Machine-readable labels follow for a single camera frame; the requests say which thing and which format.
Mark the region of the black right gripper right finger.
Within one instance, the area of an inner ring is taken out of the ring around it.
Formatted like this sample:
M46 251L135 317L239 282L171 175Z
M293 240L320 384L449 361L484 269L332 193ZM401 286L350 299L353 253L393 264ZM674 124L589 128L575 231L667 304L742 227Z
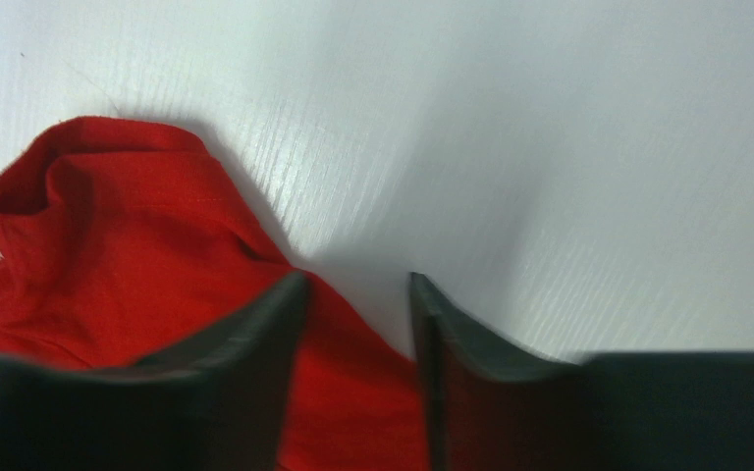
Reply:
M434 470L754 470L754 352L510 343L426 276L409 304Z

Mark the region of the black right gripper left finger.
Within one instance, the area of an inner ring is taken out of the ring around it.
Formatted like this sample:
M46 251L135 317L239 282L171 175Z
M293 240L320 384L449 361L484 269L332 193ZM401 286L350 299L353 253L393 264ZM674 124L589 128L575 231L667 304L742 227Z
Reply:
M0 355L0 470L272 470L309 283L293 272L116 368Z

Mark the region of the red t-shirt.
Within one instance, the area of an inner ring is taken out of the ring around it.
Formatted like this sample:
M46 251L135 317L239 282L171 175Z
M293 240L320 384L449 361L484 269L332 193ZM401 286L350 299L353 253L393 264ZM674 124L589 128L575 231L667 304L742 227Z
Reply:
M120 366L292 270L193 133L80 117L0 174L0 352ZM280 470L422 470L411 362L310 276Z

